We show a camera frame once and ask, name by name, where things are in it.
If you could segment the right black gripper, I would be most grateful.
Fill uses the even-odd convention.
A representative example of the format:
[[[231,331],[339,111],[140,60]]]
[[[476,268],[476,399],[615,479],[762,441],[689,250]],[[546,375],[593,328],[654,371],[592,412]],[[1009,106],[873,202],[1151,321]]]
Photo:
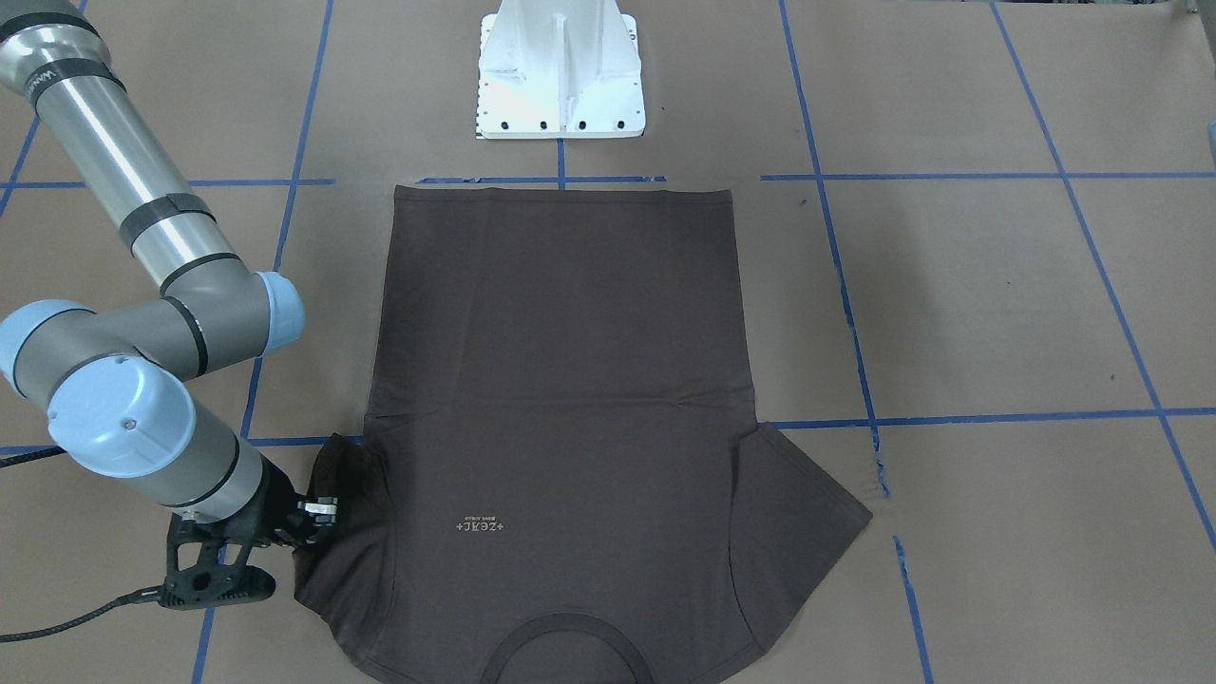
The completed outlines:
[[[316,525],[336,525],[338,499],[306,499],[288,476],[271,462],[261,462],[255,495],[224,521],[224,538],[240,545],[269,544],[303,548],[315,540]]]

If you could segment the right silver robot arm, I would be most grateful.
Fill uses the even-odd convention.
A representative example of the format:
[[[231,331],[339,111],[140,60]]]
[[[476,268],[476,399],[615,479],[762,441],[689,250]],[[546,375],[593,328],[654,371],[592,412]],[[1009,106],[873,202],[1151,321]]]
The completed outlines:
[[[154,299],[94,312],[39,299],[2,320],[2,375],[47,415],[52,441],[195,523],[252,520],[252,540],[305,546],[334,523],[192,398],[187,382],[295,342],[295,286],[252,271],[109,69],[98,30],[69,1],[2,4],[2,86],[47,127],[114,222]]]

